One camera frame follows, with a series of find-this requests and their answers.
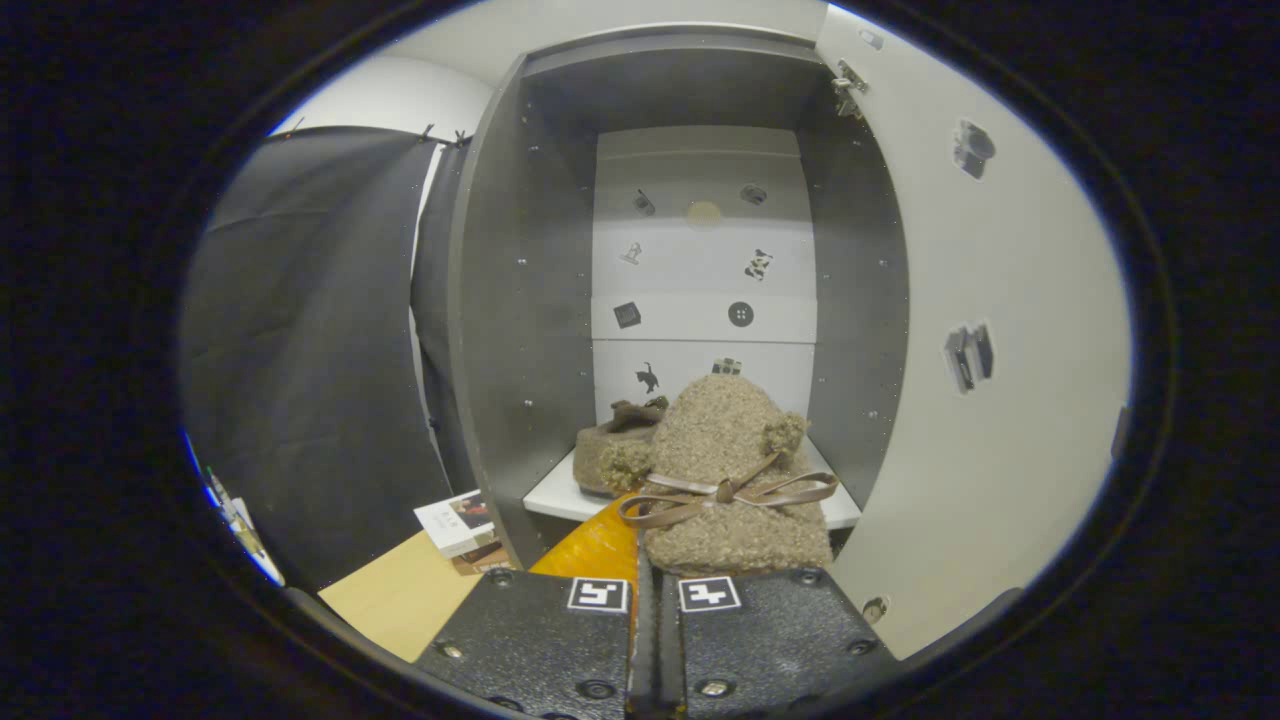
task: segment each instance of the open cabinet door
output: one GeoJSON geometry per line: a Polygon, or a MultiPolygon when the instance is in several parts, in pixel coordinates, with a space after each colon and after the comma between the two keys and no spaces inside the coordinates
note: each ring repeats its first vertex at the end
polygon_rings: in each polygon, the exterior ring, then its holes
{"type": "Polygon", "coordinates": [[[905,659],[1029,584],[1089,511],[1130,393],[1129,306],[1102,218],[1000,99],[835,6],[817,51],[865,83],[851,97],[902,214],[902,392],[832,574],[859,607],[887,600],[876,632],[905,659]],[[966,384],[945,348],[983,327],[991,375],[966,384]]]}

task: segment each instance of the black backdrop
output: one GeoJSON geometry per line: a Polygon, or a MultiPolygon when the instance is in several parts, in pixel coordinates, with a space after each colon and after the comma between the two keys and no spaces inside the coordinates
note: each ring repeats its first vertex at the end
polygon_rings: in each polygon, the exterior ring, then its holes
{"type": "Polygon", "coordinates": [[[410,305],[422,351],[422,386],[428,409],[435,424],[440,460],[454,495],[476,489],[471,460],[462,438],[462,419],[453,393],[453,372],[449,363],[449,324],[445,297],[449,281],[449,228],[453,224],[453,202],[458,197],[462,161],[467,145],[440,147],[440,159],[431,181],[431,193],[422,209],[417,236],[417,261],[410,305]]]}
{"type": "Polygon", "coordinates": [[[410,254],[434,142],[316,128],[262,143],[220,197],[179,328],[187,432],[285,582],[319,589],[449,497],[417,401],[410,254]]]}

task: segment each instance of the book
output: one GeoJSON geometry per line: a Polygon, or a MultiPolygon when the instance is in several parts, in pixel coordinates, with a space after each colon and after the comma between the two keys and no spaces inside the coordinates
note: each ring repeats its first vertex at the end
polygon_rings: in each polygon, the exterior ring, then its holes
{"type": "Polygon", "coordinates": [[[417,507],[413,514],[444,557],[457,557],[498,542],[489,507],[477,489],[417,507]]]}

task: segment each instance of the round sticker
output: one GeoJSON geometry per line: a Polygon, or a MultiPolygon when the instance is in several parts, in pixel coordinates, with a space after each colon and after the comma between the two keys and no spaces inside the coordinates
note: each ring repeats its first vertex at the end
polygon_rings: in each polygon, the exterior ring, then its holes
{"type": "Polygon", "coordinates": [[[728,306],[728,322],[740,328],[745,328],[755,319],[755,311],[746,302],[735,302],[728,306]]]}

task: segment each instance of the brown ribbon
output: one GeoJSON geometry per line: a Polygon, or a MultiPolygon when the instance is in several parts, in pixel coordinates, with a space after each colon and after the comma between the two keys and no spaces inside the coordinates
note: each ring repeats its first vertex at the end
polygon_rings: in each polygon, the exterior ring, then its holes
{"type": "Polygon", "coordinates": [[[753,478],[763,473],[777,459],[778,454],[774,452],[765,457],[763,462],[751,468],[751,470],[741,478],[726,478],[716,486],[709,483],[678,480],[676,478],[668,478],[666,475],[652,473],[648,478],[650,483],[672,489],[681,489],[685,491],[685,493],[637,495],[635,497],[628,497],[618,503],[618,515],[622,518],[622,521],[631,528],[664,528],[667,525],[675,525],[676,523],[687,520],[713,505],[745,502],[746,505],[754,505],[755,507],[782,507],[785,505],[818,502],[819,500],[836,495],[836,483],[838,480],[831,473],[805,473],[804,475],[796,475],[795,478],[782,479],[776,483],[767,483],[742,489],[742,486],[751,482],[753,478]],[[804,480],[820,482],[822,487],[795,492],[782,492],[782,489],[787,486],[804,480]],[[632,507],[650,505],[654,502],[668,502],[675,505],[675,507],[659,510],[658,512],[646,512],[644,515],[627,514],[627,510],[632,507]]]}

